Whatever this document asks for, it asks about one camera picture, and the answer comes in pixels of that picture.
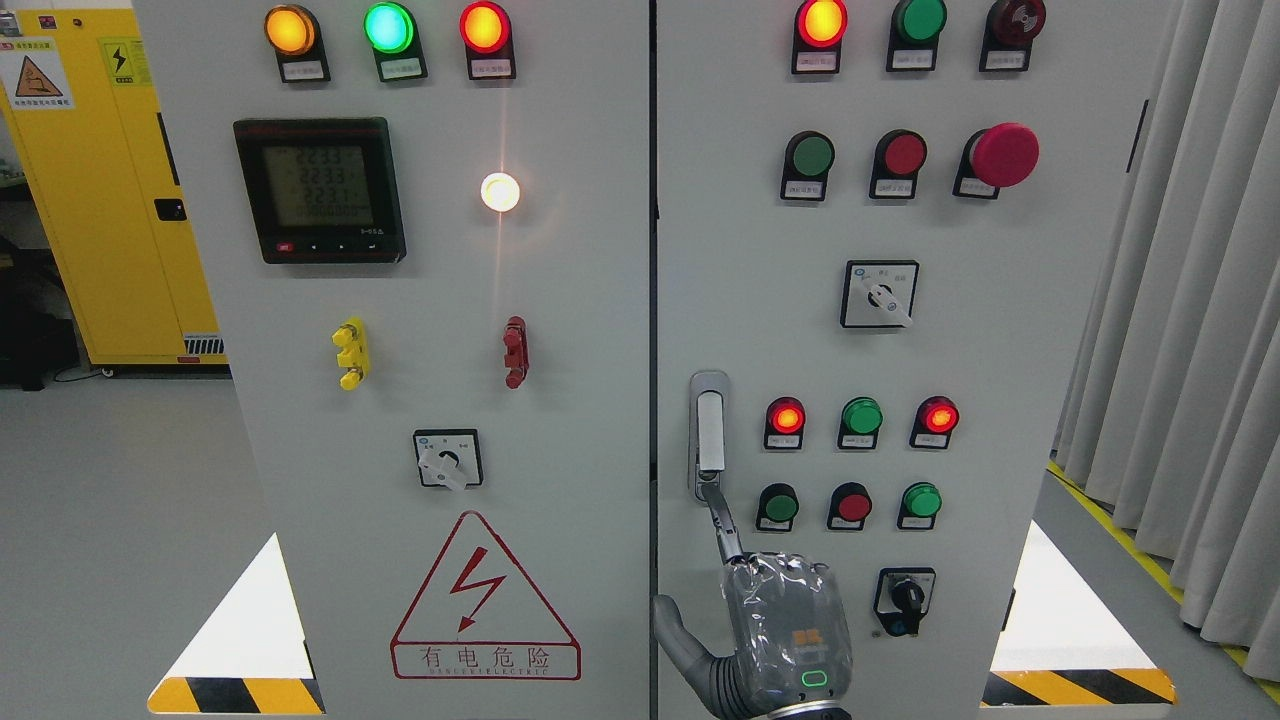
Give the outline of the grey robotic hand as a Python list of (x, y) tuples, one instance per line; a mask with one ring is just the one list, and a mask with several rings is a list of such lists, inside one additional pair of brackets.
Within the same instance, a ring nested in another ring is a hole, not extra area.
[(724, 561), (721, 587), (736, 651), (716, 657), (686, 630), (667, 594), (652, 600), (653, 634), (718, 719), (847, 719), (852, 647), (831, 568), (797, 553), (746, 552), (714, 482), (700, 484)]

